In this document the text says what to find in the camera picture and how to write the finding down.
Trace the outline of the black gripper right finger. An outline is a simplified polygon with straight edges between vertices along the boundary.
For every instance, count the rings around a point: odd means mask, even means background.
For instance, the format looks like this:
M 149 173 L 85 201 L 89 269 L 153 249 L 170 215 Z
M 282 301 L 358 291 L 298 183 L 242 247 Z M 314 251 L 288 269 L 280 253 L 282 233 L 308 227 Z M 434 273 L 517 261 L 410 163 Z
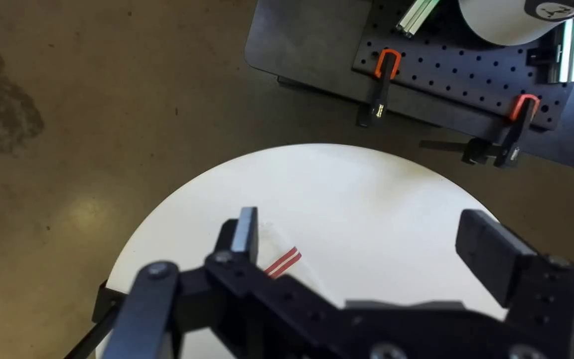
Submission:
M 535 251 L 481 209 L 463 209 L 457 219 L 457 257 L 501 307 L 509 303 L 519 261 Z

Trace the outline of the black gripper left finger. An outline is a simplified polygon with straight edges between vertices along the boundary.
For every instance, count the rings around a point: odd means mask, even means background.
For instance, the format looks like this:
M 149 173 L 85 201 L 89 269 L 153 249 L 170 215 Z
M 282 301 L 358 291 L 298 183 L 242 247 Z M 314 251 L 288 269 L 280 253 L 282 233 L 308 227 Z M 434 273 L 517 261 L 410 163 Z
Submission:
M 254 263 L 258 253 L 258 213 L 254 207 L 242 207 L 234 219 L 220 225 L 214 259 L 228 263 L 234 255 Z

